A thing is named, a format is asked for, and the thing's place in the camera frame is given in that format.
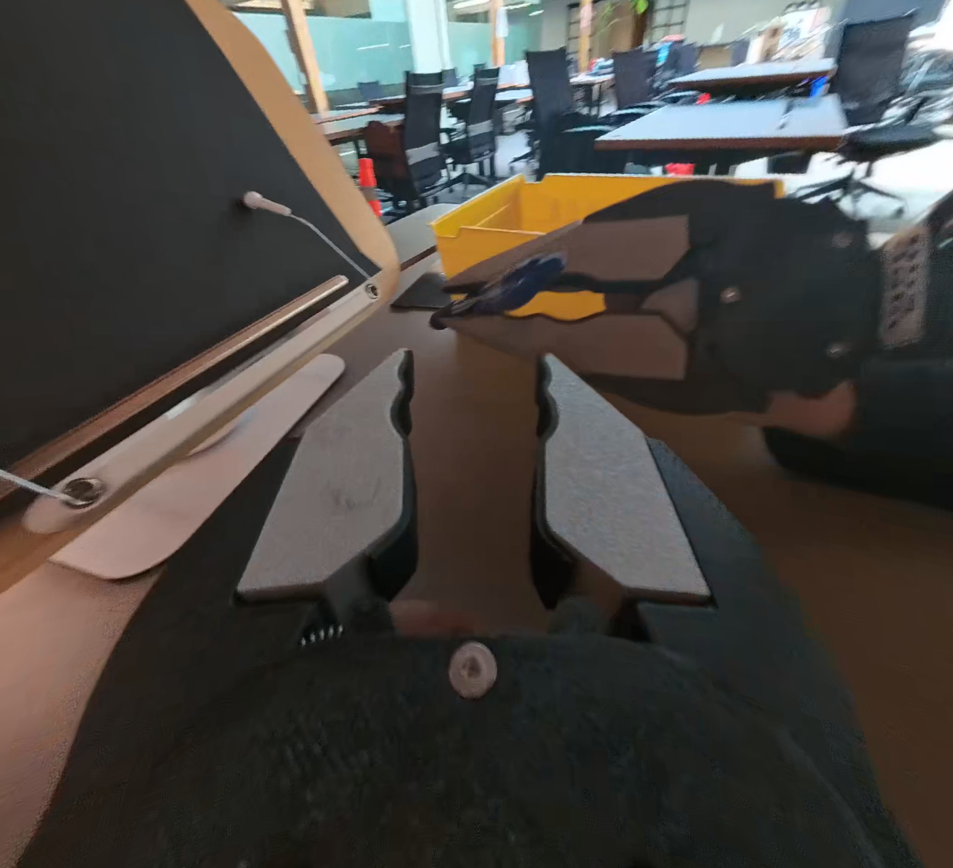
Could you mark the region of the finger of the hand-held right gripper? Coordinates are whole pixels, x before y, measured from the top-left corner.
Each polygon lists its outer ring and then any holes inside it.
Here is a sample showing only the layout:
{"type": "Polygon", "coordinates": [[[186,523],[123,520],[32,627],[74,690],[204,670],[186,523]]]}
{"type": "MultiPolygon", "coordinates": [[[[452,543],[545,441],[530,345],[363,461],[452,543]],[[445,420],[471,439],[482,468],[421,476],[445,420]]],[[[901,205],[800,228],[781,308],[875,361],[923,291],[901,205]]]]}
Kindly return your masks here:
{"type": "Polygon", "coordinates": [[[575,373],[638,380],[682,381],[686,341],[662,316],[602,313],[575,321],[435,312],[431,326],[448,329],[524,361],[551,354],[575,373]]]}
{"type": "Polygon", "coordinates": [[[451,286],[474,289],[531,259],[558,258],[558,289],[661,281],[689,251],[686,215],[580,220],[548,233],[464,227],[445,248],[451,286]]]}

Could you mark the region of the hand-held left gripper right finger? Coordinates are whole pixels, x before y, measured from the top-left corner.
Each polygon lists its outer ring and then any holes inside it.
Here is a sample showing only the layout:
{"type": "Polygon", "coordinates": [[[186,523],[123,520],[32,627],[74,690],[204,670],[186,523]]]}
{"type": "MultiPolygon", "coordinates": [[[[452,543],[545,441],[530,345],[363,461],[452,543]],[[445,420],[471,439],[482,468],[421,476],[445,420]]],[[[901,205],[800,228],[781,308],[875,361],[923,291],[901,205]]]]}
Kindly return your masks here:
{"type": "Polygon", "coordinates": [[[530,570],[542,605],[706,605],[712,592],[643,431],[554,355],[539,362],[530,570]]]}

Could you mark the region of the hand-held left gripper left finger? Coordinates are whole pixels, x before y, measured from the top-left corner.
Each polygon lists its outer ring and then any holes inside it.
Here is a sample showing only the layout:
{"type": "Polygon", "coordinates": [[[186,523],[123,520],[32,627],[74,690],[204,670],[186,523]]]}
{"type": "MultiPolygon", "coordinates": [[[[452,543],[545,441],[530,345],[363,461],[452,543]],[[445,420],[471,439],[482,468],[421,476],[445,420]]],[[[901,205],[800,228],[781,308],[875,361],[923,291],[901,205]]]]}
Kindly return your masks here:
{"type": "Polygon", "coordinates": [[[244,602],[393,601],[417,566],[411,350],[369,372],[301,438],[236,587],[244,602]]]}

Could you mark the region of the blue pen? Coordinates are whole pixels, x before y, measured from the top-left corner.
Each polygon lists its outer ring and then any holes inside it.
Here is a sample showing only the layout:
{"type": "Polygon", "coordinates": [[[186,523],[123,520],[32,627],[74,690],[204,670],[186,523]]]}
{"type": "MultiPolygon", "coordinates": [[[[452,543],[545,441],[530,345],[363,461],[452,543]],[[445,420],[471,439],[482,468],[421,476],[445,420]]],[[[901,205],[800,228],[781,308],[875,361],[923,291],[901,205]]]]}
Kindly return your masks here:
{"type": "Polygon", "coordinates": [[[467,286],[453,286],[457,295],[434,315],[434,321],[500,316],[517,310],[538,294],[559,284],[567,266],[564,253],[548,253],[524,259],[491,280],[467,286]]]}

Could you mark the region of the person's right hand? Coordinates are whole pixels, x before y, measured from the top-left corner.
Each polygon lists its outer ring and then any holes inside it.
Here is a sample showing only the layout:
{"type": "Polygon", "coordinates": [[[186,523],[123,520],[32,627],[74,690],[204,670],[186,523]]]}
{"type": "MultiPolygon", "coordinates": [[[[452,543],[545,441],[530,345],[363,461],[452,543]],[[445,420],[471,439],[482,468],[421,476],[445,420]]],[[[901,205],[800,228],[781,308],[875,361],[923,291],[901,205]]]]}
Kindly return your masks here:
{"type": "Polygon", "coordinates": [[[827,393],[802,396],[779,392],[764,414],[764,426],[808,437],[833,439],[848,433],[857,410],[852,383],[837,385],[827,393]]]}

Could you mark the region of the yellow plastic bin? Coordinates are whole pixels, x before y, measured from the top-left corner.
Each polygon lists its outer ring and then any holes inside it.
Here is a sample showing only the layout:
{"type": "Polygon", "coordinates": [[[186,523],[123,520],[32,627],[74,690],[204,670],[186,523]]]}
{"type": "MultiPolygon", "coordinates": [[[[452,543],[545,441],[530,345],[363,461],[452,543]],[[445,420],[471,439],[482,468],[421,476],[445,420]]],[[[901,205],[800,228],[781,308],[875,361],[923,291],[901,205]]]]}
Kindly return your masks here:
{"type": "MultiPolygon", "coordinates": [[[[435,226],[437,252],[445,274],[445,248],[464,227],[515,231],[555,231],[572,222],[588,220],[597,211],[633,198],[657,186],[683,181],[720,181],[735,184],[771,183],[782,198],[782,187],[771,181],[673,179],[634,175],[556,174],[542,181],[512,180],[455,208],[435,226]]],[[[545,315],[575,321],[602,313],[662,316],[685,339],[697,325],[697,284],[663,288],[658,282],[627,283],[602,289],[558,289],[556,285],[527,304],[503,316],[545,315]]]]}

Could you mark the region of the black office chair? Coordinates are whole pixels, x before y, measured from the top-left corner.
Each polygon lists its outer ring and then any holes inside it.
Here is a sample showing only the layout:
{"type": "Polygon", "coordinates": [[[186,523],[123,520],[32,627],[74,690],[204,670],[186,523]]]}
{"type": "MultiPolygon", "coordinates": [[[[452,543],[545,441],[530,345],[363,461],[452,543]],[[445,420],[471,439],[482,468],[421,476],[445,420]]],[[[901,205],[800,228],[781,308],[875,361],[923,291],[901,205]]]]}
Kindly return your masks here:
{"type": "Polygon", "coordinates": [[[917,123],[922,102],[898,120],[884,123],[884,115],[900,95],[900,81],[915,12],[876,20],[847,23],[842,29],[833,78],[834,92],[847,124],[836,154],[852,166],[831,188],[838,202],[857,206],[866,194],[897,204],[894,216],[905,211],[904,198],[870,183],[878,162],[935,145],[935,127],[917,123]]]}
{"type": "Polygon", "coordinates": [[[458,170],[450,183],[460,184],[464,191],[472,183],[489,188],[496,182],[494,111],[498,76],[499,67],[475,72],[462,129],[444,145],[448,166],[458,170]]]}
{"type": "Polygon", "coordinates": [[[613,93],[617,111],[653,102],[657,56],[656,50],[642,48],[613,52],[613,93]]]}
{"type": "Polygon", "coordinates": [[[533,92],[536,179],[550,173],[579,172],[592,152],[594,136],[588,128],[596,123],[577,108],[566,50],[528,51],[525,59],[533,92]]]}
{"type": "Polygon", "coordinates": [[[411,203],[422,208],[444,185],[446,159],[441,142],[444,81],[442,73],[404,75],[403,149],[411,203]]]}

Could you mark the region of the black flat pad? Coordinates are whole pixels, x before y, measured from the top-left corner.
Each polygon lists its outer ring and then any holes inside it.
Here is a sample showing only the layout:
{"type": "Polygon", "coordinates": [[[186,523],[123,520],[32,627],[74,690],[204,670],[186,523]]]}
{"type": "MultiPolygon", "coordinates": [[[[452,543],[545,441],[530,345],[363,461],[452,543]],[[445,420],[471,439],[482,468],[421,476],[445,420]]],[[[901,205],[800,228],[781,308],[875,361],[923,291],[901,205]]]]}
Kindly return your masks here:
{"type": "Polygon", "coordinates": [[[445,290],[445,283],[446,278],[442,273],[426,272],[391,302],[391,308],[400,311],[440,311],[453,302],[452,295],[445,290]]]}

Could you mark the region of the green hanging plant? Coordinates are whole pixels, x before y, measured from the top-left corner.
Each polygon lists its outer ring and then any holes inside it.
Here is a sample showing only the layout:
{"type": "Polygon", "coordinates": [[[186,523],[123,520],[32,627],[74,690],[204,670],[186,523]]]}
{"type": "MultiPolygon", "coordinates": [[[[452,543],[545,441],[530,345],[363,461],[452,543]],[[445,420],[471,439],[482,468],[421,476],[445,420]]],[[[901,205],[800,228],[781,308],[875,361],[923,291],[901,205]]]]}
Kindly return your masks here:
{"type": "Polygon", "coordinates": [[[653,11],[653,0],[604,0],[593,5],[590,58],[609,59],[614,53],[642,46],[653,11]]]}

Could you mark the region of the brown table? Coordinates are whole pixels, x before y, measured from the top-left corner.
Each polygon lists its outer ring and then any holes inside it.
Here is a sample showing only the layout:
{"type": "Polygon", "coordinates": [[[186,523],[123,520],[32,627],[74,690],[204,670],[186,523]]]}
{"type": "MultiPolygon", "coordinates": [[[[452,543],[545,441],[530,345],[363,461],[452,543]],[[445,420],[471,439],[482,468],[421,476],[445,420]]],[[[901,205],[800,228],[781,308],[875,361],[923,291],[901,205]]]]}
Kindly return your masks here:
{"type": "Polygon", "coordinates": [[[363,140],[370,123],[402,123],[403,110],[366,106],[310,115],[331,146],[353,145],[363,140]]]}

